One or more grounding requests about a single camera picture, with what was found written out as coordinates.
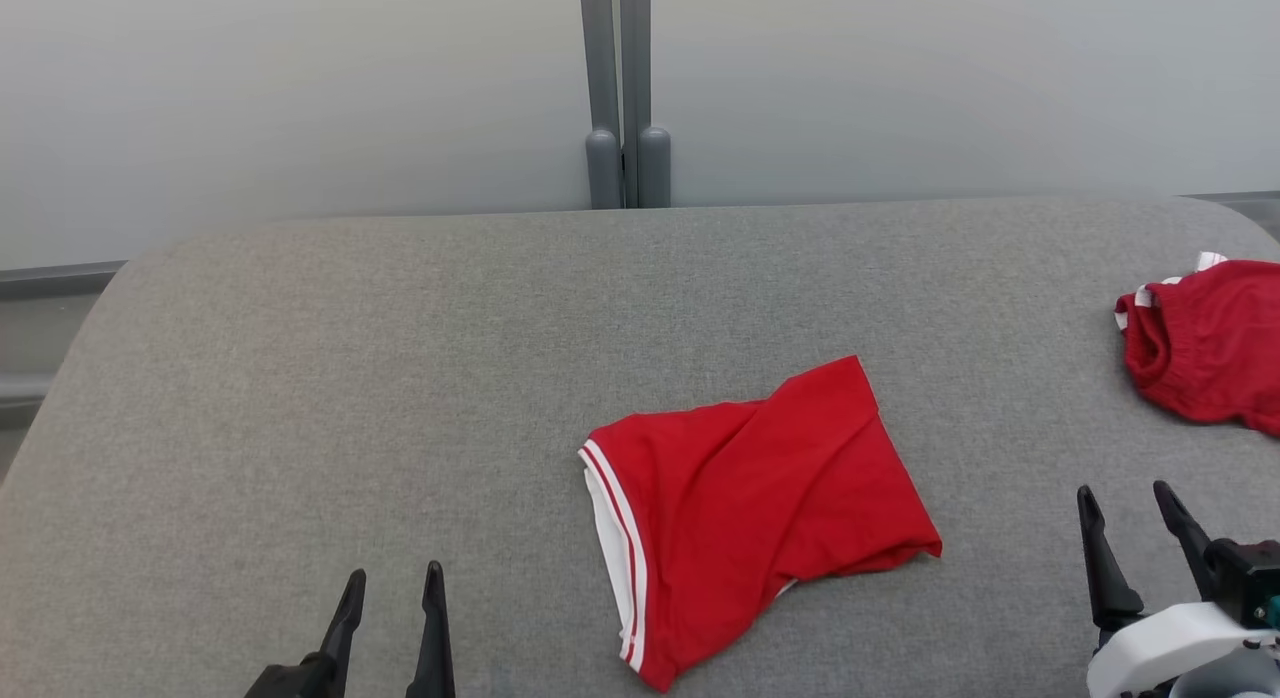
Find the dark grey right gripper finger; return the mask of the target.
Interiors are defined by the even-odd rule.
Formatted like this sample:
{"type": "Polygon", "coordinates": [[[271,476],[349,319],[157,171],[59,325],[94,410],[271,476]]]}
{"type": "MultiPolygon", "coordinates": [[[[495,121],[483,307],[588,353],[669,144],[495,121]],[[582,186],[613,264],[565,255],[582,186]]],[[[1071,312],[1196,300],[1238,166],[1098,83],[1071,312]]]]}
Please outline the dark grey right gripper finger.
{"type": "Polygon", "coordinates": [[[1144,601],[1134,590],[1105,535],[1105,516],[1088,485],[1076,489],[1076,511],[1091,598],[1092,622],[1101,637],[1112,637],[1142,620],[1144,601]]]}
{"type": "Polygon", "coordinates": [[[1153,494],[1164,525],[1181,548],[1199,598],[1203,602],[1212,602],[1217,578],[1204,555],[1211,543],[1210,538],[1167,482],[1155,482],[1153,494]]]}

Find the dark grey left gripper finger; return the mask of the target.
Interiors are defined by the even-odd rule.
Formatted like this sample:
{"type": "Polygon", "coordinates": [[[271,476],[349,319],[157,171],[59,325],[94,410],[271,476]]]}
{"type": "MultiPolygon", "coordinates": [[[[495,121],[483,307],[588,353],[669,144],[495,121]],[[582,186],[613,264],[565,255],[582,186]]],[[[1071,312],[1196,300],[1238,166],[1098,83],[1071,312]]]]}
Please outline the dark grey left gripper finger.
{"type": "Polygon", "coordinates": [[[335,671],[346,671],[349,666],[352,640],[364,615],[366,583],[364,569],[356,569],[349,575],[323,638],[320,654],[333,663],[335,671]]]}
{"type": "Polygon", "coordinates": [[[413,679],[406,697],[456,697],[451,630],[443,566],[428,565],[422,589],[424,628],[413,679]]]}

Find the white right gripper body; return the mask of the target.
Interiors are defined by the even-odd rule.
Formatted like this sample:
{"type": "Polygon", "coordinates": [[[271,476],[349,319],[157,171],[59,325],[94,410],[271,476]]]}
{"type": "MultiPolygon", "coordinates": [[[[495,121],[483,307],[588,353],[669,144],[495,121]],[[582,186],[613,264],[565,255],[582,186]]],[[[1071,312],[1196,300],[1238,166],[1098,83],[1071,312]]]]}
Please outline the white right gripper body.
{"type": "Polygon", "coordinates": [[[1276,697],[1277,630],[1245,628],[1210,602],[1165,608],[1124,628],[1085,675],[1091,697],[1276,697]]]}

